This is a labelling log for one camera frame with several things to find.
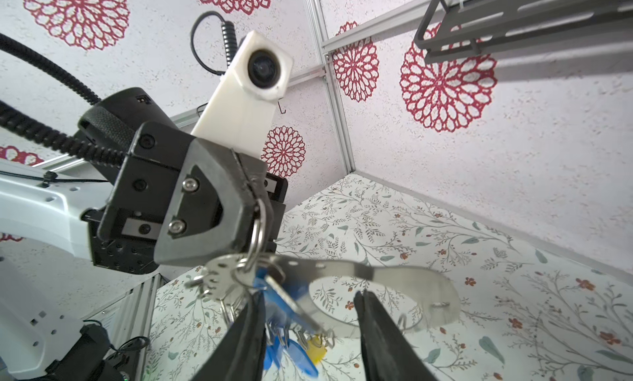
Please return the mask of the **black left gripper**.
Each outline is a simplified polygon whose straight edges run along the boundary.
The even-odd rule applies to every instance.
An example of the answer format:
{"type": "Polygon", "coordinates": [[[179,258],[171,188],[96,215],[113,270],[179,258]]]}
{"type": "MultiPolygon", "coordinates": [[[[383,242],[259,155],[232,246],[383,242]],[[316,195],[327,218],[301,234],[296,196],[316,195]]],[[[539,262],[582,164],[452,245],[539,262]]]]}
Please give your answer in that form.
{"type": "Polygon", "coordinates": [[[288,181],[258,158],[145,123],[107,203],[88,214],[92,261],[143,275],[250,247],[271,252],[287,191],[288,181]]]}

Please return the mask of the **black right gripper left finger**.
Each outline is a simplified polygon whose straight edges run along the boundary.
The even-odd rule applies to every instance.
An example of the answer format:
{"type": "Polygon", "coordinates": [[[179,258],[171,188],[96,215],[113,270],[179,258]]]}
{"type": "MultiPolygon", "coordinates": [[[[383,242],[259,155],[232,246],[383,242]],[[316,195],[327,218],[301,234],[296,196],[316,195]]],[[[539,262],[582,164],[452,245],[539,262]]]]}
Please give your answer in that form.
{"type": "Polygon", "coordinates": [[[254,293],[193,380],[262,380],[265,344],[265,299],[254,293]]]}

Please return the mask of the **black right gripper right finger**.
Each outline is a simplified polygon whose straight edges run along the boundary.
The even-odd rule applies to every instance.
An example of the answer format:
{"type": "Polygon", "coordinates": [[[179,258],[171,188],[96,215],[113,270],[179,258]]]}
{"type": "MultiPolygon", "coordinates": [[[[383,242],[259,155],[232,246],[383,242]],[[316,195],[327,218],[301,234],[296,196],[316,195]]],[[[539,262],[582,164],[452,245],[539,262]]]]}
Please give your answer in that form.
{"type": "Polygon", "coordinates": [[[356,293],[354,306],[367,380],[436,380],[373,292],[356,293]]]}

